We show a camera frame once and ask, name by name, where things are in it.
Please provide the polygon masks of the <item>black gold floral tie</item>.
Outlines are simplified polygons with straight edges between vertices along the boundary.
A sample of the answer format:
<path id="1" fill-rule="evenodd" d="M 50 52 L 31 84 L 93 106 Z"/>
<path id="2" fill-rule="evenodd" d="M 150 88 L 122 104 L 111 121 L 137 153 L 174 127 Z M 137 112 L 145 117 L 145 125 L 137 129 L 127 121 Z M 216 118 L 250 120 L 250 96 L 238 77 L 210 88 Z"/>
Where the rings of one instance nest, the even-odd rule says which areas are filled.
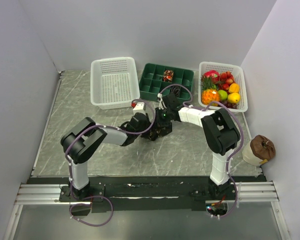
<path id="1" fill-rule="evenodd" d="M 155 141 L 157 138 L 164 137 L 172 132 L 172 124 L 165 126 L 153 126 L 146 134 L 146 138 Z"/>

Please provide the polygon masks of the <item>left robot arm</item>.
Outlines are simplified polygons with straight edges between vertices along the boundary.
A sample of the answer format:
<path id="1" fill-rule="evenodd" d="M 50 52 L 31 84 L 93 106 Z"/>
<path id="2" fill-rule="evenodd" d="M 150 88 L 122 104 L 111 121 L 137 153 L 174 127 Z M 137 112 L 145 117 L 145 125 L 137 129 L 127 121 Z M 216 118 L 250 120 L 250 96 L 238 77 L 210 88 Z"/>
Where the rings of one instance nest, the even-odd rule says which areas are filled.
<path id="1" fill-rule="evenodd" d="M 78 201 L 90 196 L 88 160 L 102 144 L 121 147 L 132 144 L 138 136 L 149 133 L 154 122 L 146 113 L 135 113 L 119 127 L 98 124 L 90 117 L 84 118 L 60 140 L 69 165 L 69 188 Z"/>

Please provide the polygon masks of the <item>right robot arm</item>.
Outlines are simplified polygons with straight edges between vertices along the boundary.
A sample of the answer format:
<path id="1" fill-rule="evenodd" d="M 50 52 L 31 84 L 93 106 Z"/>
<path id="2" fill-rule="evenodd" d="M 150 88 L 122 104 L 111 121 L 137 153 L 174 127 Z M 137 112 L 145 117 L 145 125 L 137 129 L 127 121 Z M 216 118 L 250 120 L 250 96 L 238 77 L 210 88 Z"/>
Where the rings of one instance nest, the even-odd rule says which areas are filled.
<path id="1" fill-rule="evenodd" d="M 197 109 L 181 104 L 173 93 L 157 95 L 159 106 L 155 109 L 154 136 L 164 137 L 172 132 L 172 122 L 189 123 L 203 129 L 208 147 L 212 151 L 212 170 L 208 187 L 213 199 L 226 194 L 225 183 L 229 181 L 231 154 L 241 139 L 239 130 L 224 108 L 216 111 Z"/>

